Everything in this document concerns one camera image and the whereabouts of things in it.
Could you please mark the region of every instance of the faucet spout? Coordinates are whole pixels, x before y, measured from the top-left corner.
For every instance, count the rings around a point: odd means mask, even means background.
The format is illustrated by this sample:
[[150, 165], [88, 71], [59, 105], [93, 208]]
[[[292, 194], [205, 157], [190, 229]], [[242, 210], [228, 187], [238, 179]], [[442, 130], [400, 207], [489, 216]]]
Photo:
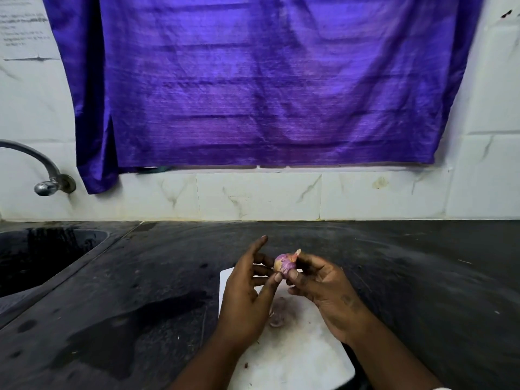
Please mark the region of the faucet spout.
[[63, 192], [70, 194], [76, 190], [76, 182], [74, 179], [69, 175], [61, 174], [56, 164], [54, 164], [52, 160], [43, 153], [40, 153], [39, 151], [34, 150], [27, 145], [4, 139], [0, 139], [0, 148], [14, 149], [19, 152], [26, 153], [29, 156], [33, 156], [47, 169], [49, 174], [49, 181], [38, 183], [34, 187], [34, 191], [37, 195], [50, 196], [56, 193], [58, 190], [62, 190]]

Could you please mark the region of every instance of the wall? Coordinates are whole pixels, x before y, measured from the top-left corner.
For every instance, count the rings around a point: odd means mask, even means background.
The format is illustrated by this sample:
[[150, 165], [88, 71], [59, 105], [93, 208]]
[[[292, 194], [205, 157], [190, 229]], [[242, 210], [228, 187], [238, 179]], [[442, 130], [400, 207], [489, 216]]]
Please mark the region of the wall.
[[[506, 18], [501, 16], [513, 10]], [[178, 170], [126, 174], [89, 196], [59, 60], [0, 60], [0, 137], [28, 144], [77, 190], [39, 197], [41, 164], [0, 149], [4, 220], [520, 218], [520, 0], [486, 0], [464, 81], [429, 167]]]

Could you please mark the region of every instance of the paper notice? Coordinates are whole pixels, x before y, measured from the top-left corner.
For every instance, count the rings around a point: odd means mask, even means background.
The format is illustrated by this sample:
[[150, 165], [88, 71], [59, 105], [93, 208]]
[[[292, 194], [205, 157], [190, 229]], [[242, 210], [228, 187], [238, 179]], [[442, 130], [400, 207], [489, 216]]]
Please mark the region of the paper notice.
[[42, 0], [0, 0], [0, 57], [60, 58]]

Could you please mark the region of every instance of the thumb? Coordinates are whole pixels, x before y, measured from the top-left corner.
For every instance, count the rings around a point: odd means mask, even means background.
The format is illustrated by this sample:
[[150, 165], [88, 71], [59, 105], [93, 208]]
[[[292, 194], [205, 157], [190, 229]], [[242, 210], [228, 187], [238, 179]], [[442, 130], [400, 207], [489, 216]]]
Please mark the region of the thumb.
[[280, 272], [275, 272], [267, 279], [267, 282], [265, 282], [264, 287], [258, 294], [255, 304], [258, 305], [261, 310], [265, 310], [266, 313], [268, 313], [271, 308], [272, 299], [275, 298], [276, 289], [282, 279], [283, 275]]
[[300, 290], [306, 293], [318, 294], [319, 284], [315, 280], [310, 279], [295, 269], [291, 269], [287, 275], [289, 280]]

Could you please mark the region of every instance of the purple cloth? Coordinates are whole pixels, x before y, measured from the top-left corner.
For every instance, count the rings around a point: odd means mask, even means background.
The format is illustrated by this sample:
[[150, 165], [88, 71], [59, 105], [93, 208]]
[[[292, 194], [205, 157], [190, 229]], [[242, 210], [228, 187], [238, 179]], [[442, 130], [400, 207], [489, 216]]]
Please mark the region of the purple cloth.
[[126, 167], [433, 163], [482, 0], [44, 0], [89, 193]]

